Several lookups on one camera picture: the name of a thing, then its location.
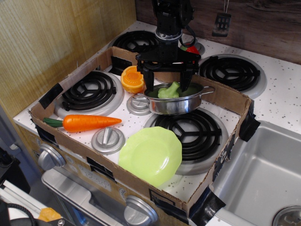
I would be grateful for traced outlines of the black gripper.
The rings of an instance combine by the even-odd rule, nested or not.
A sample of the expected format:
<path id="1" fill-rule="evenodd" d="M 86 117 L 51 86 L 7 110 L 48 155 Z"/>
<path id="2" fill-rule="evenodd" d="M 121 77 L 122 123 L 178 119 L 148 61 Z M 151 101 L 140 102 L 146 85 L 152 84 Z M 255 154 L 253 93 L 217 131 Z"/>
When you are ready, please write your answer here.
<path id="1" fill-rule="evenodd" d="M 182 43 L 182 38 L 171 40 L 157 37 L 156 40 L 156 47 L 136 55 L 137 70 L 143 73 L 147 90 L 153 91 L 154 72 L 181 72 L 181 91 L 186 91 L 193 74 L 199 69 L 201 56 L 181 49 L 178 44 Z"/>

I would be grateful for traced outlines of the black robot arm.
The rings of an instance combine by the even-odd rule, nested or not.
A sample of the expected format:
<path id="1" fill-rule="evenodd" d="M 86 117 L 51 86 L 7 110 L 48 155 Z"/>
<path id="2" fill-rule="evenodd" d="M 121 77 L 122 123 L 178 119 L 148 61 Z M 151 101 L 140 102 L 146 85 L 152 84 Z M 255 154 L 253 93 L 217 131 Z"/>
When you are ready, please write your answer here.
<path id="1" fill-rule="evenodd" d="M 152 5 L 157 18 L 155 38 L 158 46 L 136 55 L 137 70 L 143 75 L 149 91 L 154 89 L 155 72 L 180 73 L 180 87 L 182 91 L 186 91 L 192 76 L 198 72 L 201 56 L 182 50 L 178 44 L 183 45 L 183 29 L 193 36 L 193 41 L 186 47 L 191 47 L 196 42 L 196 35 L 189 27 L 194 9 L 189 0 L 153 0 Z"/>

